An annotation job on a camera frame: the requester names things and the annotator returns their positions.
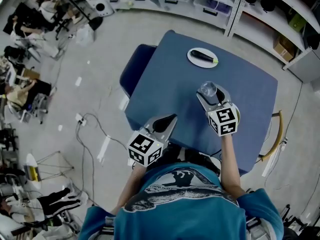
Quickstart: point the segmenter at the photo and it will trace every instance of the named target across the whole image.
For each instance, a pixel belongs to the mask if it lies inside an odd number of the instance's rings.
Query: curved wooden armrest
[[[283,131],[284,131],[284,122],[283,122],[283,117],[282,117],[282,112],[281,110],[279,110],[278,113],[274,113],[272,114],[272,117],[279,117],[279,130],[278,130],[278,135],[276,136],[276,139],[273,143],[273,146],[272,148],[269,150],[268,153],[266,153],[264,156],[261,157],[261,161],[263,161],[264,159],[267,159],[269,156],[271,156],[276,148],[279,146],[280,144],[280,141],[282,139],[282,134],[283,134]]]

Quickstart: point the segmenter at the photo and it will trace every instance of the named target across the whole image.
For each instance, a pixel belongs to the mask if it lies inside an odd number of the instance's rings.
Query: purple item in bin
[[[219,2],[215,9],[221,13],[229,14],[230,8],[231,8],[231,6],[226,5],[222,2]]]
[[[218,2],[215,0],[206,0],[207,5],[212,8],[212,9],[216,9]]]

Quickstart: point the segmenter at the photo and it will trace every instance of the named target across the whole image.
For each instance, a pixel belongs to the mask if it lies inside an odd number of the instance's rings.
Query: black graphic print on shirt
[[[176,168],[160,176],[144,191],[132,197],[124,207],[126,212],[148,211],[157,205],[179,199],[224,198],[238,203],[220,187],[193,168]]]

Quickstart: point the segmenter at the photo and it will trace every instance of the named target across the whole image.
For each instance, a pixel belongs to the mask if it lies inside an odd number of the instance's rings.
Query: white plastic bag
[[[89,26],[85,24],[83,27],[79,28],[76,32],[75,42],[83,47],[91,45],[95,41],[95,32]]]

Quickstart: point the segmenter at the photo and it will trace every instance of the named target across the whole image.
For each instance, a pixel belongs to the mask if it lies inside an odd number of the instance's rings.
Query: blue table
[[[216,54],[219,64],[200,68],[187,58],[192,48]],[[196,91],[205,81],[225,88],[241,114],[233,135],[241,174],[249,172],[266,137],[277,94],[278,81],[248,61],[214,45],[168,31],[143,72],[125,110],[133,130],[154,116],[175,113],[177,124],[169,139],[182,147],[213,154],[221,140],[209,126]]]

